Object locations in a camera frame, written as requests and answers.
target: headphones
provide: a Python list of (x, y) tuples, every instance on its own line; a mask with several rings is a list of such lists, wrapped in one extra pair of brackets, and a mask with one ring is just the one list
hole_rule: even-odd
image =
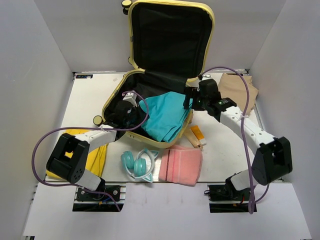
[[(147, 171), (147, 163), (144, 158), (141, 158), (142, 154), (146, 153), (151, 160), (151, 167)], [(153, 182), (152, 171), (155, 168), (155, 158), (158, 156), (158, 151), (150, 151), (147, 148), (141, 150), (136, 159), (131, 151), (125, 151), (121, 155), (121, 162), (124, 169), (133, 179), (143, 179), (149, 183)]]

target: towel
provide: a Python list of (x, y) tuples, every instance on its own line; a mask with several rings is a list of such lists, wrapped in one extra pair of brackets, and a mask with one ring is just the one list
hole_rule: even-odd
[[(185, 95), (172, 91), (148, 97), (145, 101), (149, 107), (149, 118), (142, 124), (142, 129), (158, 142), (172, 142), (183, 127), (192, 101), (190, 101), (189, 109), (185, 110), (183, 105)], [(139, 105), (146, 113), (145, 103), (141, 100)]]
[[(77, 134), (84, 134), (88, 132), (88, 130), (82, 129), (68, 129), (65, 131), (67, 134), (70, 135), (77, 135)], [(93, 174), (101, 177), (102, 172), (104, 170), (105, 162), (106, 162), (106, 154), (107, 154), (107, 144), (96, 148), (95, 150), (91, 151), (88, 154), (85, 169), (89, 170)], [(71, 157), (72, 153), (66, 152), (65, 154), (67, 157)], [(46, 174), (49, 177), (60, 179), (59, 176), (55, 175), (50, 171), (46, 171)]]
[(200, 149), (174, 145), (163, 152), (159, 180), (194, 186), (199, 179), (201, 166)]
[[(246, 113), (249, 114), (255, 106), (256, 97), (259, 91), (252, 85), (251, 76), (243, 76), (243, 78), (245, 82), (248, 84), (249, 88), (250, 98), (248, 110)], [(218, 84), (218, 89), (221, 93), (222, 98), (232, 99), (238, 105), (241, 111), (244, 111), (247, 101), (247, 92), (245, 85), (239, 76), (224, 73)]]

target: yellow suitcase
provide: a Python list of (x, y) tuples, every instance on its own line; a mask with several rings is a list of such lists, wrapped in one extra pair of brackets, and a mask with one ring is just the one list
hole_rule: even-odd
[[(114, 103), (124, 91), (135, 90), (144, 98), (170, 91), (183, 94), (188, 82), (203, 71), (215, 16), (203, 3), (175, 0), (129, 0), (123, 9), (130, 25), (129, 63), (134, 70), (123, 76), (120, 84), (102, 108), (102, 119), (113, 112)], [(157, 148), (175, 144), (189, 124), (189, 113), (178, 136), (171, 142), (158, 142), (141, 131), (128, 131), (126, 136)]]

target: gray wall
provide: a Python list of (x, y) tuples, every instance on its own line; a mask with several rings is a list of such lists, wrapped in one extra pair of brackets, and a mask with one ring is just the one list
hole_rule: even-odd
[[(286, 0), (199, 0), (216, 19), (207, 67), (250, 68)], [(121, 0), (35, 0), (71, 70), (126, 71), (128, 17)]]
[[(0, 2), (0, 234), (20, 239), (36, 185), (31, 153), (59, 124), (72, 72), (33, 0)], [(44, 173), (51, 141), (41, 146)]]
[(287, 0), (253, 63), (265, 128), (291, 141), (293, 183), (312, 239), (320, 239), (320, 2)]

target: brown folded cloth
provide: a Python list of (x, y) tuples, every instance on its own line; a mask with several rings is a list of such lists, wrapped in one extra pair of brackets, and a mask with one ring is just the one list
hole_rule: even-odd
[[(243, 78), (249, 88), (249, 105), (246, 113), (249, 114), (255, 106), (256, 97), (259, 91), (252, 85), (251, 76), (243, 76)], [(247, 101), (247, 92), (245, 85), (239, 76), (224, 73), (218, 84), (218, 88), (222, 98), (232, 99), (241, 111), (244, 111)]]

